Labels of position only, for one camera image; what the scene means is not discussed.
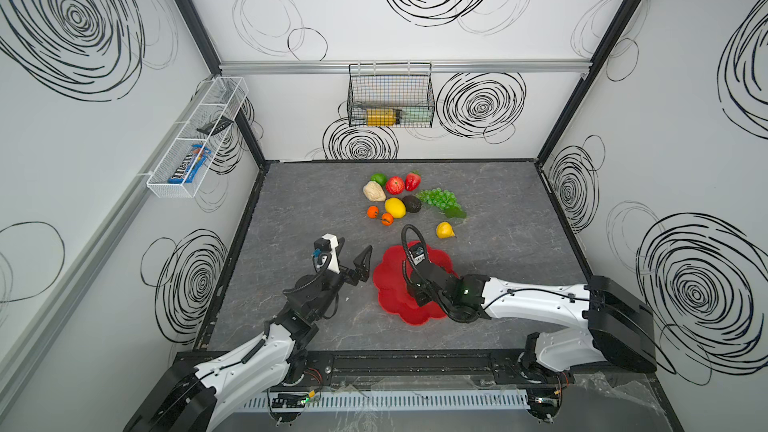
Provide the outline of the yellow lemon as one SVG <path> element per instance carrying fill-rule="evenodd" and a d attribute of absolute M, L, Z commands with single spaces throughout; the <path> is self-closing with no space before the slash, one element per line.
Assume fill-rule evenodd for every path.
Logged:
<path fill-rule="evenodd" d="M 401 219 L 407 214 L 407 209 L 402 200 L 397 197 L 391 197 L 385 201 L 385 210 L 394 219 Z"/>

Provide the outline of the dark avocado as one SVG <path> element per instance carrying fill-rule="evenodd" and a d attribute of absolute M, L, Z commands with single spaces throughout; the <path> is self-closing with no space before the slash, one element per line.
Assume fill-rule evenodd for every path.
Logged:
<path fill-rule="evenodd" d="M 418 213 L 421 211 L 422 202 L 418 197 L 407 195 L 402 198 L 407 213 Z"/>

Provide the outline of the red apple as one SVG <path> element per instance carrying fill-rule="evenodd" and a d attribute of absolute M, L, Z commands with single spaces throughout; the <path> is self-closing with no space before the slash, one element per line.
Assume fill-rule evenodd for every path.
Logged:
<path fill-rule="evenodd" d="M 399 195 L 405 191 L 405 181 L 399 176 L 392 176 L 386 182 L 385 189 L 390 195 Z"/>

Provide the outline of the blue candy packet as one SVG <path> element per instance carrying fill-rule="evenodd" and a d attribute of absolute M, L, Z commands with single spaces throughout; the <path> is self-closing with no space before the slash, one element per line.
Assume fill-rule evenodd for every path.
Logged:
<path fill-rule="evenodd" d="M 167 179 L 169 184 L 186 184 L 194 181 L 197 171 L 205 164 L 211 151 L 201 145 L 191 145 L 178 167 Z"/>

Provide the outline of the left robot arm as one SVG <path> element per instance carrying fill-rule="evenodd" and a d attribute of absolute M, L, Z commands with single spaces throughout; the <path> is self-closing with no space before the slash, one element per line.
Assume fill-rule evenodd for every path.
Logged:
<path fill-rule="evenodd" d="M 339 263 L 344 239 L 327 234 L 314 242 L 314 272 L 283 291 L 284 307 L 263 332 L 206 362 L 173 364 L 124 426 L 126 431 L 212 431 L 239 407 L 284 381 L 304 374 L 307 345 L 318 322 L 338 310 L 343 285 L 370 277 L 371 245 L 351 267 Z"/>

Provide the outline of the green lime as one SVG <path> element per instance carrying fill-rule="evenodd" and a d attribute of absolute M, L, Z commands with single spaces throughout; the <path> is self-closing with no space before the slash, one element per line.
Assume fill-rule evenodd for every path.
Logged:
<path fill-rule="evenodd" d="M 371 180 L 379 184 L 381 187 L 385 187 L 388 181 L 388 176 L 383 173 L 375 173 L 371 176 Z"/>

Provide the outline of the red strawberry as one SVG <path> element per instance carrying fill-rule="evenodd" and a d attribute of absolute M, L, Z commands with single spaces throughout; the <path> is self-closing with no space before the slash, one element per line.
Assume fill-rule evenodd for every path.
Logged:
<path fill-rule="evenodd" d="M 421 184 L 422 178 L 417 172 L 410 172 L 405 178 L 405 190 L 408 192 L 415 191 Z"/>

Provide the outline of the beige garlic bulb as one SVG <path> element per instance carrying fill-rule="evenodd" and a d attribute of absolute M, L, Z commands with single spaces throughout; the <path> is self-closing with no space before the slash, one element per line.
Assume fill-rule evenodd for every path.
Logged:
<path fill-rule="evenodd" d="M 363 194 L 371 202 L 384 202 L 387 200 L 384 189 L 375 181 L 369 181 L 363 187 Z"/>

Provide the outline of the green grape bunch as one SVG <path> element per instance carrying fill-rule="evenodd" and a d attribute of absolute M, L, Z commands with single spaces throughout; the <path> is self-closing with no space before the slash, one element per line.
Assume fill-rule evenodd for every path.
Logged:
<path fill-rule="evenodd" d="M 416 197 L 428 206 L 435 207 L 447 218 L 464 219 L 467 213 L 458 203 L 456 195 L 441 188 L 422 190 Z"/>

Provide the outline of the black remote control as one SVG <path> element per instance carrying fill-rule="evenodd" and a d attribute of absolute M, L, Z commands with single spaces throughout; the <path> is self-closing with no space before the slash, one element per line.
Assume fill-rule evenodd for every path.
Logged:
<path fill-rule="evenodd" d="M 227 130 L 232 124 L 233 121 L 231 119 L 227 118 L 226 116 L 222 116 L 218 119 L 212 120 L 202 127 L 198 127 L 196 131 L 203 136 L 216 136 Z"/>

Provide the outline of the red flower-shaped fruit bowl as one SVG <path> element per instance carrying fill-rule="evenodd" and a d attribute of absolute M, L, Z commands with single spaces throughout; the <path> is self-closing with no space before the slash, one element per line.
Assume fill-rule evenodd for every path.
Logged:
<path fill-rule="evenodd" d="M 381 308 L 414 327 L 422 326 L 430 320 L 445 319 L 446 313 L 437 304 L 431 302 L 420 306 L 408 293 L 402 275 L 403 264 L 406 265 L 407 275 L 410 276 L 412 268 L 407 263 L 405 249 L 402 245 L 397 245 L 388 248 L 374 268 L 373 281 L 378 289 Z"/>

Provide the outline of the orange tangerine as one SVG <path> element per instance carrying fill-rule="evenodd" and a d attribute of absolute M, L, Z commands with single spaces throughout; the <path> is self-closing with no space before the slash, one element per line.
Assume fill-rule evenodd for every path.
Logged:
<path fill-rule="evenodd" d="M 394 217 L 390 213 L 385 212 L 381 216 L 381 223 L 385 226 L 391 226 L 394 223 Z"/>
<path fill-rule="evenodd" d="M 380 210 L 377 206 L 370 206 L 367 209 L 367 216 L 371 219 L 377 219 L 379 217 Z"/>

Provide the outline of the yellow box in basket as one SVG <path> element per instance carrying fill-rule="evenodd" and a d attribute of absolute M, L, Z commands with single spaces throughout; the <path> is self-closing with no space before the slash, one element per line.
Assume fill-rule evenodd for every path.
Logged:
<path fill-rule="evenodd" d="M 374 108 L 366 110 L 366 125 L 368 127 L 392 127 L 398 123 L 399 112 L 390 108 Z"/>

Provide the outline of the green item in basket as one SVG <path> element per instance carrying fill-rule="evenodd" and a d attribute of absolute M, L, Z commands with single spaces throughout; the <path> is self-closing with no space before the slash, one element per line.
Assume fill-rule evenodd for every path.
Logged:
<path fill-rule="evenodd" d="M 429 128 L 433 115 L 430 107 L 404 107 L 400 111 L 400 124 L 410 128 Z"/>

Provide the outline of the orange tangerine left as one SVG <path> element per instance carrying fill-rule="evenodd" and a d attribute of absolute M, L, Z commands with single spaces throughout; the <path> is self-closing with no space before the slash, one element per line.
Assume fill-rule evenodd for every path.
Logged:
<path fill-rule="evenodd" d="M 371 219 L 377 219 L 379 217 L 380 210 L 377 206 L 370 206 L 367 209 L 367 216 Z"/>

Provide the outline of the yellow pear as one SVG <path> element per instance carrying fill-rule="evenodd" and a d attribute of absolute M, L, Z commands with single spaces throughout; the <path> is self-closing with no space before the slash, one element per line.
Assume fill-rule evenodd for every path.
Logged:
<path fill-rule="evenodd" d="M 441 222 L 436 226 L 436 236 L 440 239 L 452 238 L 455 236 L 454 229 L 449 222 Z"/>

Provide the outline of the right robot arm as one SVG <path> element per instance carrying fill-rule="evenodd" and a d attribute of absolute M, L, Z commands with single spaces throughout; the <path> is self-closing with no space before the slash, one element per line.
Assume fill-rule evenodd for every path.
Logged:
<path fill-rule="evenodd" d="M 598 362 L 634 373 L 657 369 L 650 307 L 608 277 L 594 275 L 585 284 L 560 286 L 482 274 L 457 277 L 432 261 L 415 226 L 402 228 L 401 245 L 406 289 L 418 304 L 434 304 L 462 324 L 526 319 L 558 326 L 556 332 L 527 337 L 519 358 L 522 369 L 562 373 Z"/>

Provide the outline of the orange tangerine right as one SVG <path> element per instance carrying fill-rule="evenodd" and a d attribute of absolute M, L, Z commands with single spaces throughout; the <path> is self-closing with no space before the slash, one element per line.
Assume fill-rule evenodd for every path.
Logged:
<path fill-rule="evenodd" d="M 390 213 L 385 212 L 381 216 L 381 223 L 385 226 L 391 226 L 394 223 L 394 217 Z"/>

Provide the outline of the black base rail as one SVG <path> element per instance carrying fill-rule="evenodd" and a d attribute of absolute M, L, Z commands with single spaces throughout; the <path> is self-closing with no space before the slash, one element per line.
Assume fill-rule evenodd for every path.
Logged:
<path fill-rule="evenodd" d="M 307 389 L 311 386 L 339 387 L 353 382 L 371 382 L 389 377 L 467 376 L 493 385 L 546 387 L 572 385 L 576 374 L 596 372 L 647 375 L 647 370 L 623 369 L 610 362 L 576 365 L 568 372 L 546 372 L 539 365 L 525 369 L 521 349 L 309 351 L 279 387 Z"/>

